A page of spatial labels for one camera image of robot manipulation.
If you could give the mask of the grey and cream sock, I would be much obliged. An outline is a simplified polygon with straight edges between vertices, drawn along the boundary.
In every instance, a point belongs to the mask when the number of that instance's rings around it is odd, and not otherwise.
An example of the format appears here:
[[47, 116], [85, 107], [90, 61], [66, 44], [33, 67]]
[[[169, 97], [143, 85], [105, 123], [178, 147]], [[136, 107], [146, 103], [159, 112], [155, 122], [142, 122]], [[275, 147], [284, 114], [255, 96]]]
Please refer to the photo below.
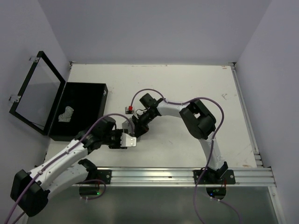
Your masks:
[[127, 129], [130, 136], [135, 137], [135, 124], [133, 118], [129, 118], [122, 123], [122, 129]]

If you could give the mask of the grey striped underwear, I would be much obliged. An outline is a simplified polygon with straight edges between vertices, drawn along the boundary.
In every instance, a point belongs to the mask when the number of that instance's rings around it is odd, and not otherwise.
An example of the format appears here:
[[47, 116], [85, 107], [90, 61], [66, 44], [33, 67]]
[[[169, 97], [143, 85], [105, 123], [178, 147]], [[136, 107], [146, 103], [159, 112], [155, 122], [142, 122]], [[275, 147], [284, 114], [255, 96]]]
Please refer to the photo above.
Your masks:
[[65, 111], [58, 116], [59, 122], [69, 123], [73, 115], [74, 109], [70, 106], [66, 106]]

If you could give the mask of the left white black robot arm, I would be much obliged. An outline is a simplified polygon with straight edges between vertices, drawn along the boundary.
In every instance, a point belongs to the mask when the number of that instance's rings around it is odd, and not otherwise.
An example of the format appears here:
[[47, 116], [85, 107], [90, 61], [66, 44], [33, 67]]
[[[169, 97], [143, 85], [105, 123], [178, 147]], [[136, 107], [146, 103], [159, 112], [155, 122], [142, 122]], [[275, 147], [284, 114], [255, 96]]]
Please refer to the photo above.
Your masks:
[[42, 165], [30, 170], [20, 170], [14, 175], [10, 197], [14, 205], [7, 216], [8, 223], [16, 207], [22, 215], [33, 217], [40, 213], [49, 200], [69, 186], [80, 183], [101, 183], [96, 166], [86, 159], [102, 145], [127, 148], [136, 146], [135, 125], [125, 118], [127, 128], [115, 129], [114, 114], [100, 117], [87, 129], [79, 132], [58, 154]]

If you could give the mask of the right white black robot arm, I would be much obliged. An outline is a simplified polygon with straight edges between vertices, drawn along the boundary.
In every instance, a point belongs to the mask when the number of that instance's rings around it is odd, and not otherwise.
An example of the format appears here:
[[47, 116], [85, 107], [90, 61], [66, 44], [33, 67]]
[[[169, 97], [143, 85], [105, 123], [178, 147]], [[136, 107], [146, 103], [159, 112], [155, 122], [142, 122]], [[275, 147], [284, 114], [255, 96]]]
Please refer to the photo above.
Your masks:
[[191, 136], [201, 144], [206, 156], [206, 168], [198, 172], [199, 178], [206, 182], [219, 183], [224, 179], [228, 170], [227, 162], [223, 158], [216, 140], [216, 134], [224, 121], [224, 111], [220, 109], [221, 121], [216, 126], [216, 118], [204, 105], [203, 99], [220, 106], [208, 98], [196, 98], [185, 103], [175, 103], [163, 98], [156, 100], [147, 93], [140, 99], [144, 111], [140, 115], [134, 114], [131, 120], [135, 127], [135, 137], [139, 138], [149, 131], [149, 123], [158, 116], [182, 119]]

